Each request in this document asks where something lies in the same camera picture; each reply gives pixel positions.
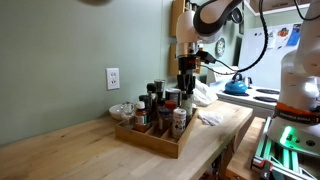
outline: white outlet cover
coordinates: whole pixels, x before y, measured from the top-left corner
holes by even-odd
[[[119,89],[119,68],[106,68],[107,90]]]

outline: green light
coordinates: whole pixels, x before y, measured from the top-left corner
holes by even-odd
[[[284,128],[284,131],[283,131],[281,138],[280,138],[281,144],[284,145],[286,143],[287,137],[288,137],[289,133],[291,132],[291,130],[292,130],[291,126],[287,126],[286,128]]]

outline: wooden tray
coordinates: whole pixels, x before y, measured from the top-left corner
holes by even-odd
[[[154,125],[147,132],[141,133],[139,131],[123,127],[123,122],[116,125],[115,135],[119,139],[178,158],[188,140],[196,119],[197,111],[194,110],[193,117],[180,139],[174,139],[171,136],[171,128],[167,129],[163,134],[159,134],[157,131],[157,125]]]

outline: small white bowl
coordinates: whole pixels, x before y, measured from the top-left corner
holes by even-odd
[[[109,109],[110,115],[117,120],[121,120],[122,104],[117,104]]]

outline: blue kettle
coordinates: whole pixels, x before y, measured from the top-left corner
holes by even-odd
[[[236,73],[231,81],[227,82],[225,85],[225,93],[232,95],[242,95],[245,94],[248,86],[243,82],[242,75]]]

